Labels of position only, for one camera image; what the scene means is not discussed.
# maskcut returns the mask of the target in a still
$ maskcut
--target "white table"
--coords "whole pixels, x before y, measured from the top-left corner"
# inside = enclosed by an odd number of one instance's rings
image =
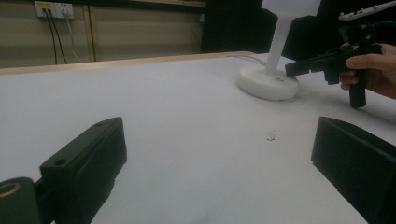
[[[289,60],[282,59],[282,67]],[[396,145],[396,102],[322,74],[264,101],[235,84],[236,58],[0,76],[0,180],[29,176],[94,123],[123,118],[128,162],[93,223],[366,223],[310,160],[318,117]]]

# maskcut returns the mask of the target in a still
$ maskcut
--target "wall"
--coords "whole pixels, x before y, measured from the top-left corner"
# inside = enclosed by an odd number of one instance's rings
[[[70,21],[75,52],[83,62],[122,60],[200,52],[200,15],[73,5]],[[71,51],[65,20],[55,20],[64,56]],[[58,63],[64,63],[57,37]],[[50,26],[35,14],[33,2],[0,1],[0,68],[55,64]]]

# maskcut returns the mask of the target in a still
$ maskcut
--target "human hand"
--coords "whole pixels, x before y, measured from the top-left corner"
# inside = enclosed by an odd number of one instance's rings
[[[351,69],[366,69],[366,89],[396,100],[396,47],[381,44],[381,54],[366,54],[346,60]],[[359,82],[356,70],[340,73],[341,89]]]

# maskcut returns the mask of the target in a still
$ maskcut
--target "power socket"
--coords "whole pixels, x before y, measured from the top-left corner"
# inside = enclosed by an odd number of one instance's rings
[[[45,13],[45,10],[50,10],[50,14],[52,15],[52,18],[57,18],[56,10],[55,10],[55,4],[52,2],[41,2],[41,1],[35,1],[35,11],[37,12],[37,16],[39,18],[47,18],[47,14]]]
[[[64,10],[64,11],[66,11],[66,13],[69,14],[69,16],[68,16],[69,19],[74,19],[74,12],[73,12],[72,4],[55,3],[55,10],[56,10],[57,18],[60,18],[60,19],[65,18],[64,13],[63,13],[63,10]]]

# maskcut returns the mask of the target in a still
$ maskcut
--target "white round base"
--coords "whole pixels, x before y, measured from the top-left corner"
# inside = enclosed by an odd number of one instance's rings
[[[265,67],[242,68],[238,86],[245,92],[265,100],[280,101],[292,98],[299,90],[299,82],[294,77],[276,70],[276,74],[265,74]]]

